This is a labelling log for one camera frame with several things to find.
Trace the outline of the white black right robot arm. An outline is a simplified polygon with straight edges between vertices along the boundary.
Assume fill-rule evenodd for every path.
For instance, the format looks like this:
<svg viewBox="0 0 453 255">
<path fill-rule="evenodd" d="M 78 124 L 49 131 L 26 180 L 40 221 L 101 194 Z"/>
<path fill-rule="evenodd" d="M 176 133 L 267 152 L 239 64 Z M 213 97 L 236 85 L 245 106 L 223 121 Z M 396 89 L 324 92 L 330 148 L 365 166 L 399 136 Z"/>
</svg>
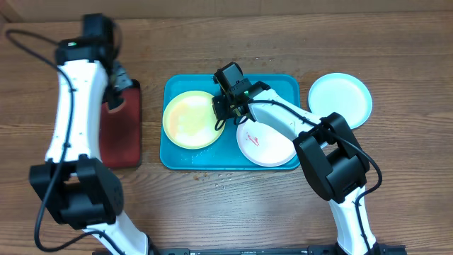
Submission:
<svg viewBox="0 0 453 255">
<path fill-rule="evenodd" d="M 251 83 L 235 62 L 218 69 L 213 98 L 219 122 L 247 117 L 292 141 L 305 179 L 327 201 L 337 229 L 338 254 L 379 254 L 367 218 L 366 174 L 376 163 L 362 150 L 343 116 L 317 117 L 283 99 L 270 85 Z"/>
</svg>

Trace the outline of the yellow-green plate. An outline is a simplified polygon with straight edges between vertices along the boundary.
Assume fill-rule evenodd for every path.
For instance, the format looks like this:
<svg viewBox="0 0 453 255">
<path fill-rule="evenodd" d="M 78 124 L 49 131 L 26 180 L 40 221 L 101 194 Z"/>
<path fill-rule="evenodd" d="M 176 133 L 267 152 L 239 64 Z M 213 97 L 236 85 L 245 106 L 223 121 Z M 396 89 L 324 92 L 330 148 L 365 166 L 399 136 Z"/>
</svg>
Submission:
<svg viewBox="0 0 453 255">
<path fill-rule="evenodd" d="M 205 91 L 186 91 L 173 98 L 164 109 L 163 128 L 167 138 L 183 149 L 201 149 L 223 133 L 217 122 L 212 99 Z"/>
</svg>

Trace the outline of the white pink plate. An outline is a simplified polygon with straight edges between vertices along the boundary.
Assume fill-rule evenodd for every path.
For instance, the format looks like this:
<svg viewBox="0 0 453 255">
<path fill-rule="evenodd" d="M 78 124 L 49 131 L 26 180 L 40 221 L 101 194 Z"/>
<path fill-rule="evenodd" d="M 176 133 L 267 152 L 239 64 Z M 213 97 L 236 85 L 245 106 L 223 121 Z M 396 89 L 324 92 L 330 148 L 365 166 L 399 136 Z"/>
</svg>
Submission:
<svg viewBox="0 0 453 255">
<path fill-rule="evenodd" d="M 251 120 L 238 126 L 236 141 L 242 154 L 259 166 L 282 166 L 296 155 L 292 141 L 270 126 Z"/>
</svg>

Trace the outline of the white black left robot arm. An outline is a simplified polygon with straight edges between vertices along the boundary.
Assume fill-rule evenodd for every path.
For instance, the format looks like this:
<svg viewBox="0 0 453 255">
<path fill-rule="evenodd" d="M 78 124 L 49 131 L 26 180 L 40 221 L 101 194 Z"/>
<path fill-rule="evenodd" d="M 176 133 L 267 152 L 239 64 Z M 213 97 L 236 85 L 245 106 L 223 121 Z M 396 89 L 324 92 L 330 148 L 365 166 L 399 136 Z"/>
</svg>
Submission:
<svg viewBox="0 0 453 255">
<path fill-rule="evenodd" d="M 111 254 L 150 254 L 148 236 L 139 231 L 124 211 L 119 178 L 101 159 L 99 133 L 104 101 L 117 105 L 114 89 L 114 21 L 101 13 L 86 14 L 81 36 L 62 40 L 55 51 L 59 100 L 55 128 L 45 163 L 30 168 L 29 182 L 42 204 L 34 227 L 36 246 L 45 247 L 40 226 L 45 211 L 54 221 L 94 236 Z"/>
</svg>

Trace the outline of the light blue plate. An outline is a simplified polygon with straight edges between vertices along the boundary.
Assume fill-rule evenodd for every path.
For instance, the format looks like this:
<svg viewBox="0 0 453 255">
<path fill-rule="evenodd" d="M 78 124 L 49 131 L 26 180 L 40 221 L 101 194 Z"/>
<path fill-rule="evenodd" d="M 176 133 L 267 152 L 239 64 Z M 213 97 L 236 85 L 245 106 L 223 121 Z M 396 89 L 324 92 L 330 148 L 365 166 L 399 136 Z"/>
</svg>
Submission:
<svg viewBox="0 0 453 255">
<path fill-rule="evenodd" d="M 344 73 L 330 73 L 318 78 L 308 94 L 313 114 L 326 117 L 339 113 L 351 129 L 363 125 L 372 113 L 372 96 L 358 78 Z"/>
</svg>

